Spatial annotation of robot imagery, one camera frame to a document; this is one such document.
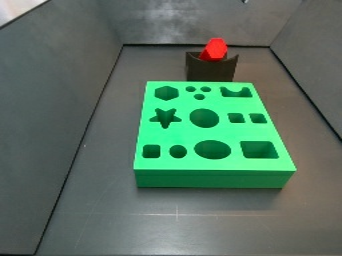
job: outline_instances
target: rectangular hole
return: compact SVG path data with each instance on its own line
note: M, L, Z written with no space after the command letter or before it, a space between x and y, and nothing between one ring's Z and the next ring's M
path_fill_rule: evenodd
M161 157L161 146L159 145L145 145L143 157L145 158L159 158Z
M246 158L280 158L274 145L270 141L242 141L241 147Z
M252 117L253 123L256 123L256 124L266 124L268 123L268 120L266 120L264 114L253 113L253 114L250 114L250 117Z
M245 118L241 113L229 113L229 119L232 123L245 123Z

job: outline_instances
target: star-shaped hole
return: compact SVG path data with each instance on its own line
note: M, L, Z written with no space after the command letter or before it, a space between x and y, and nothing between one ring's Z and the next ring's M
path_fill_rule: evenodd
M173 122L181 122L182 121L182 119L175 116L175 113L177 113L175 108L173 108L170 110L166 110L166 111L162 110L161 108L157 108L155 113L157 113L157 116L154 116L150 119L150 122L159 122L165 129L169 128L169 126Z

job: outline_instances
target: metal surface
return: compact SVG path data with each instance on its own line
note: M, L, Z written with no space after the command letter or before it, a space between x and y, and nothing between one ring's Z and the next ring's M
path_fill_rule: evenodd
M0 0L0 27L45 2L47 0Z
M33 254L122 48L97 2L0 30L0 254Z
M240 54L298 172L278 189L138 189L147 80L186 80L190 47L125 47L43 239L41 255L342 253L342 145L269 49Z
M342 138L341 13L341 1L306 1L272 48Z
M270 46L302 0L109 0L101 1L126 44Z

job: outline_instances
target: oval hole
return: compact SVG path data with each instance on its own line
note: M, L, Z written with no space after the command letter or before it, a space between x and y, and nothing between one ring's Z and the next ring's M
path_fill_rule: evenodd
M208 159L222 159L232 154L230 146L217 140L205 140L196 146L197 154Z

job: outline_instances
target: gray wall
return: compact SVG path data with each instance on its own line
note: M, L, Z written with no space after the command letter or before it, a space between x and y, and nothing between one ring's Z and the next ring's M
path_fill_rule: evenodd
M342 137L342 1L308 0L272 49Z
M270 46L301 0L101 1L126 44L205 44L224 37L232 45Z
M122 44L94 0L0 30L0 254L33 254Z

